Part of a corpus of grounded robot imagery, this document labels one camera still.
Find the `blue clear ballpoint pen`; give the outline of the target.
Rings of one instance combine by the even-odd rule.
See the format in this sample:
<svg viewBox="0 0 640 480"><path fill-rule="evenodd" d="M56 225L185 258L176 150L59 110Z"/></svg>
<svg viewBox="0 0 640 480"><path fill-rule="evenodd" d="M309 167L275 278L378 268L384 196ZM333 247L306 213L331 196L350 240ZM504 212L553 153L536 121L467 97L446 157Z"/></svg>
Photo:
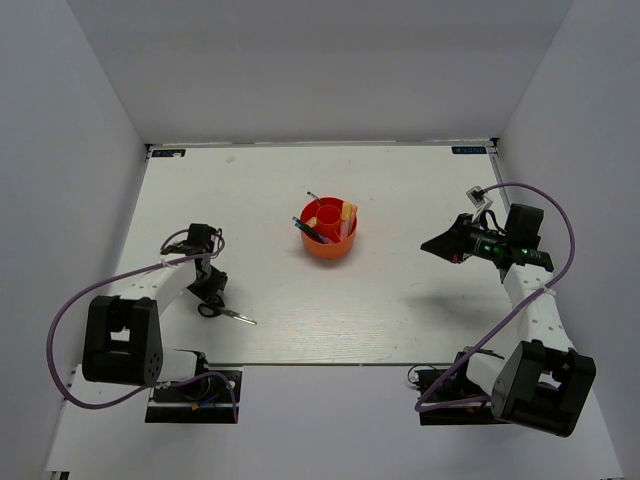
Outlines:
<svg viewBox="0 0 640 480"><path fill-rule="evenodd" d="M316 201L319 205L324 205L324 202L320 197L312 193L311 191L307 191L306 194L310 196L314 201Z"/></svg>

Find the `dark blue gel pen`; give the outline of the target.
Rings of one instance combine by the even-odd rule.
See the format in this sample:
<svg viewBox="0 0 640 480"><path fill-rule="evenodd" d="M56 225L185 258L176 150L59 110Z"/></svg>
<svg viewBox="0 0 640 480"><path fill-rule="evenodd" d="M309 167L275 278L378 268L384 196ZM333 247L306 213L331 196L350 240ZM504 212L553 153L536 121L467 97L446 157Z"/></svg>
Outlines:
<svg viewBox="0 0 640 480"><path fill-rule="evenodd" d="M317 241L319 243L325 243L326 242L326 238L324 236L322 236L321 234L316 232L312 227L310 227L306 223L302 222L297 217L293 217L292 220L294 221L295 226L299 230L301 230L303 233L305 233L307 236L309 236L310 238L314 239L315 241Z"/></svg>

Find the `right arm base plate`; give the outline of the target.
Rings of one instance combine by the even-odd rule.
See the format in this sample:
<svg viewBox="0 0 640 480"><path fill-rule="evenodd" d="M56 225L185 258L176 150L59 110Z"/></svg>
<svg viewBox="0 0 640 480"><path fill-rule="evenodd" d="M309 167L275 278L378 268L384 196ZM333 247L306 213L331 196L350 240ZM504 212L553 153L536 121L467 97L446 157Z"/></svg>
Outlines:
<svg viewBox="0 0 640 480"><path fill-rule="evenodd" d="M446 370L445 367L432 365L414 365L407 372L407 382L411 388L418 391L421 396ZM445 380L434 393L425 401L426 405L437 403L469 400L475 397L485 396L480 387L474 383L462 379L458 374ZM445 406L429 412L419 414L421 426L479 426L497 425L501 421L496 420L488 402L467 402Z"/></svg>

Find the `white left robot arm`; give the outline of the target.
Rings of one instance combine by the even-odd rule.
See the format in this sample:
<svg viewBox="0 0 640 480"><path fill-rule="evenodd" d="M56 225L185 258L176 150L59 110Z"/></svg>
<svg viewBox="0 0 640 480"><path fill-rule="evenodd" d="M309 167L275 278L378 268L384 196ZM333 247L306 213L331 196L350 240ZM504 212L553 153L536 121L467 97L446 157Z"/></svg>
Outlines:
<svg viewBox="0 0 640 480"><path fill-rule="evenodd" d="M176 382L188 398L205 396L212 377L203 367L203 355L164 347L160 316L184 292L199 299L201 315L219 314L225 306L221 292L228 276L211 260L223 247L219 229L192 224L184 240L165 243L160 251L164 260L184 259L183 263L165 263L116 295L94 298L85 333L84 378L144 387Z"/></svg>

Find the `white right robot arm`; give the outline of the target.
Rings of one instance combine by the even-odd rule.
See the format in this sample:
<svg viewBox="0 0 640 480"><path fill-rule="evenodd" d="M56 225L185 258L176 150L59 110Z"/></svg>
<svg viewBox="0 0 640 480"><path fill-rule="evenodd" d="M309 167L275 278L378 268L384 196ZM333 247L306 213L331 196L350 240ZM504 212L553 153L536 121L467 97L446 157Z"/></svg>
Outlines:
<svg viewBox="0 0 640 480"><path fill-rule="evenodd" d="M463 213L421 249L453 264L476 257L498 269L513 308L515 345L505 354L467 347L449 370L420 374L416 410L423 418L440 408L484 410L498 423L568 437L595 380L595 362L577 352L562 325L549 287L554 266L538 248L543 210L514 204L503 227L487 224L494 216Z"/></svg>

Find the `black handled scissors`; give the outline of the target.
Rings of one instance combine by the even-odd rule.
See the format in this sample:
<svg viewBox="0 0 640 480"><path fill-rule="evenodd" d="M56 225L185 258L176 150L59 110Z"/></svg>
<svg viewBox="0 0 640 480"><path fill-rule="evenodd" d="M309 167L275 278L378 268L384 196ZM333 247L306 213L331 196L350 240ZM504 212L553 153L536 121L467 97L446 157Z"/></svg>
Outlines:
<svg viewBox="0 0 640 480"><path fill-rule="evenodd" d="M233 310L223 308L215 304L200 303L197 307L197 311L202 317L205 317L205 318L215 318L219 316L226 316L228 318L231 318L240 322L244 322L249 325L257 324L255 320L247 317L246 315L235 312Z"/></svg>

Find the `green ink pen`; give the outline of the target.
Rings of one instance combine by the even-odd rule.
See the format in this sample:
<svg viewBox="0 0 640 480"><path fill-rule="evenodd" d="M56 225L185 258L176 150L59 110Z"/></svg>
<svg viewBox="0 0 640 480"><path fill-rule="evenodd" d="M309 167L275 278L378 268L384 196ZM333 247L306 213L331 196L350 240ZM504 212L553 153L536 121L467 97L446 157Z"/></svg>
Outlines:
<svg viewBox="0 0 640 480"><path fill-rule="evenodd" d="M306 234L307 236L309 236L310 238L312 238L314 241L317 241L317 242L322 243L322 244L331 244L331 241L330 241L327 237L325 237L325 236L323 236L323 235L319 234L318 232L316 232L315 230L313 230L313 229L312 229L311 227L309 227L308 225L306 225L306 224L301 224L301 223L295 223L295 226L296 226L299 230L301 230L304 234Z"/></svg>

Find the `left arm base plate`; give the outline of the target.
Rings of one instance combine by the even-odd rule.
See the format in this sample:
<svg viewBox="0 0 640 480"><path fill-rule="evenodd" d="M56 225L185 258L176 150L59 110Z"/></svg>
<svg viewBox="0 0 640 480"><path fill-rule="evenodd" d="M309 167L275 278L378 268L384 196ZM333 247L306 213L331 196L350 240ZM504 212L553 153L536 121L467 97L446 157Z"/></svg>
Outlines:
<svg viewBox="0 0 640 480"><path fill-rule="evenodd" d="M219 373L233 387L233 397L239 409L242 368L222 368ZM225 381L217 376L183 387L158 389L151 394L147 403L145 422L147 424L236 424L233 397Z"/></svg>

